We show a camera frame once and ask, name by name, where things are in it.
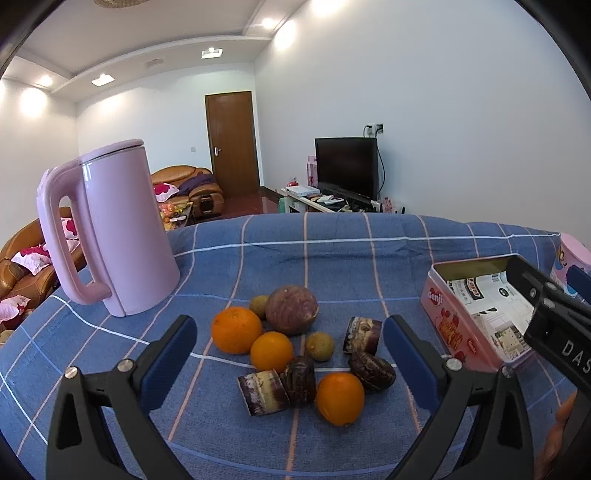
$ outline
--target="pink cushion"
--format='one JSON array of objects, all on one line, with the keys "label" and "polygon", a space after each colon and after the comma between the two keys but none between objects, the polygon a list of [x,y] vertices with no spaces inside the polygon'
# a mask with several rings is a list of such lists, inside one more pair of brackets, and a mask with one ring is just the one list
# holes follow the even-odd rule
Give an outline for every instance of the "pink cushion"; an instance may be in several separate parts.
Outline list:
[{"label": "pink cushion", "polygon": [[61,227],[64,229],[64,235],[66,238],[78,238],[78,231],[76,230],[76,225],[74,225],[74,220],[71,218],[61,218]]},{"label": "pink cushion", "polygon": [[33,275],[37,275],[45,267],[51,265],[49,253],[42,247],[26,248],[12,257],[12,261],[22,265]]},{"label": "pink cushion", "polygon": [[22,295],[16,295],[0,301],[0,322],[12,320],[14,317],[20,315],[24,312],[27,303],[30,301],[31,299]]},{"label": "pink cushion", "polygon": [[154,185],[154,194],[156,195],[156,201],[158,203],[164,203],[171,196],[178,193],[178,188],[170,183],[158,183]]}]

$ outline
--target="white wall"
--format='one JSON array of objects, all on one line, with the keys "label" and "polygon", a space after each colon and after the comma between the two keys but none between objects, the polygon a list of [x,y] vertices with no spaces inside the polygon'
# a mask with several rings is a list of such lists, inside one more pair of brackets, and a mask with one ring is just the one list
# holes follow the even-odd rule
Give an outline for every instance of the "white wall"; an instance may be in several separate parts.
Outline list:
[{"label": "white wall", "polygon": [[591,102],[514,0],[311,0],[287,28],[255,62],[266,186],[305,179],[315,137],[383,123],[384,193],[410,212],[591,245]]},{"label": "white wall", "polygon": [[141,138],[152,172],[183,164],[211,170],[205,96],[247,90],[253,96],[258,148],[254,70],[252,63],[248,63],[161,73],[80,102],[80,153]]},{"label": "white wall", "polygon": [[0,248],[38,217],[35,198],[45,170],[78,156],[75,105],[38,93],[41,102],[45,98],[45,107],[33,101],[23,112],[23,95],[30,89],[0,80]]}]

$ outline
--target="pink tin box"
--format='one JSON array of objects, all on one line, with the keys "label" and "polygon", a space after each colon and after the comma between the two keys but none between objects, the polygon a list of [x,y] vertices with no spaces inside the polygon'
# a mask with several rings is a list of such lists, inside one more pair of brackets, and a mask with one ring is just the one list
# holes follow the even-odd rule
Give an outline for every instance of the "pink tin box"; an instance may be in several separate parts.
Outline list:
[{"label": "pink tin box", "polygon": [[517,368],[534,353],[519,332],[513,341],[520,343],[520,353],[508,358],[500,352],[499,343],[483,333],[449,287],[454,280],[502,274],[512,256],[436,263],[427,276],[421,304],[450,354],[472,370],[496,372],[505,365]]},{"label": "pink tin box", "polygon": [[566,281],[566,272],[572,265],[579,267],[585,273],[591,274],[591,252],[572,235],[561,233],[560,247],[558,248],[550,278],[562,286],[567,295],[583,301],[583,297],[578,295]]}]

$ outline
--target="brown leather sofa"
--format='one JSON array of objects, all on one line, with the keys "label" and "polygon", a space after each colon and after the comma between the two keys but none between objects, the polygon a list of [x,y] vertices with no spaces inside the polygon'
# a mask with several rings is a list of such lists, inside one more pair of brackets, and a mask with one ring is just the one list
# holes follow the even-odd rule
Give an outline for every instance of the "brown leather sofa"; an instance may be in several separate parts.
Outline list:
[{"label": "brown leather sofa", "polygon": [[[152,184],[170,183],[178,187],[185,180],[196,177],[200,173],[211,174],[206,168],[192,167],[191,165],[175,165],[163,168],[152,174]],[[219,215],[223,212],[223,192],[217,183],[201,185],[191,191],[188,196],[172,197],[169,202],[183,203],[193,202],[193,217],[195,219],[204,216]]]},{"label": "brown leather sofa", "polygon": [[[61,207],[60,215],[64,218],[72,218],[69,207]],[[43,243],[43,232],[37,219],[19,230],[4,245],[0,252],[0,299],[23,295],[31,299],[27,308],[34,309],[52,294],[57,285],[57,274],[52,265],[33,276],[26,268],[11,262],[11,258],[20,250]],[[78,271],[86,266],[86,259],[80,246],[72,252],[72,260]]]}]

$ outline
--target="orange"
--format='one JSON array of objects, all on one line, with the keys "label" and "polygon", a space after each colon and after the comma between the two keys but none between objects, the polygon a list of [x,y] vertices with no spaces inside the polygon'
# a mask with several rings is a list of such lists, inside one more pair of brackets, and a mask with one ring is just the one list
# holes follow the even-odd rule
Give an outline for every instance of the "orange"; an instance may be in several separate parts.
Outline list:
[{"label": "orange", "polygon": [[251,361],[257,370],[275,369],[281,373],[292,358],[294,347],[282,333],[264,333],[252,344]]},{"label": "orange", "polygon": [[248,353],[252,344],[262,334],[261,319],[249,309],[230,307],[213,319],[213,343],[226,353]]},{"label": "orange", "polygon": [[331,373],[318,384],[316,407],[333,425],[353,423],[363,410],[365,391],[359,378],[350,373]]}]

